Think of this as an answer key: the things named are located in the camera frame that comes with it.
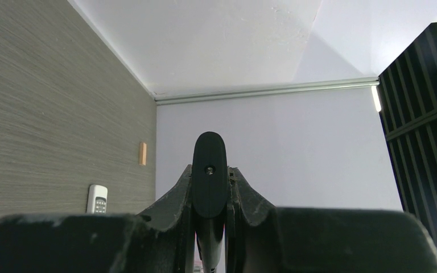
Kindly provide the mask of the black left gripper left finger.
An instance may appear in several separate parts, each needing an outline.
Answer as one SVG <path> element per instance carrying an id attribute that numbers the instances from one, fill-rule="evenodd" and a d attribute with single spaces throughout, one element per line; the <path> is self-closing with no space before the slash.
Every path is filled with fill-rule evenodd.
<path id="1" fill-rule="evenodd" d="M 191 170 L 138 214 L 0 218 L 0 272 L 192 272 Z"/>

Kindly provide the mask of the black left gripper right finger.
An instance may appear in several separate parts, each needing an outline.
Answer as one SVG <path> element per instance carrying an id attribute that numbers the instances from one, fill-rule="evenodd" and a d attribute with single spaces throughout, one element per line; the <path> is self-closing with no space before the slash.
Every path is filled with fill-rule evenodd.
<path id="1" fill-rule="evenodd" d="M 274 206 L 229 169 L 227 272 L 437 272 L 437 248 L 394 210 Z"/>

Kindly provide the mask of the white remote control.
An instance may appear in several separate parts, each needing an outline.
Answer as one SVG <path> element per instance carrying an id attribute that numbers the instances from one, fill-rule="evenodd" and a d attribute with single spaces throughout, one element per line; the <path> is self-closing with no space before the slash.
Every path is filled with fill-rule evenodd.
<path id="1" fill-rule="evenodd" d="M 108 189 L 103 185 L 92 184 L 89 187 L 86 212 L 105 214 L 108 201 Z"/>

